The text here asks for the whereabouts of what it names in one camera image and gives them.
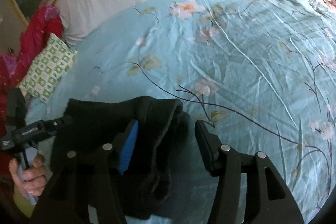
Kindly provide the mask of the person's left hand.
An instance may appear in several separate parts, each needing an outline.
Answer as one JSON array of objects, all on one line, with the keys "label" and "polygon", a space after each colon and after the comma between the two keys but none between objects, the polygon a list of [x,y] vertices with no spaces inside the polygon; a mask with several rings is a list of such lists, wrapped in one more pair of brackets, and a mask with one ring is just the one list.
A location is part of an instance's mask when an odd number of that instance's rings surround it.
[{"label": "person's left hand", "polygon": [[47,184],[47,179],[45,177],[46,169],[44,166],[45,157],[38,154],[34,160],[31,168],[24,170],[22,173],[23,181],[20,180],[18,176],[18,162],[17,159],[13,158],[9,161],[9,171],[11,178],[20,194],[28,199],[28,195],[40,196]]}]

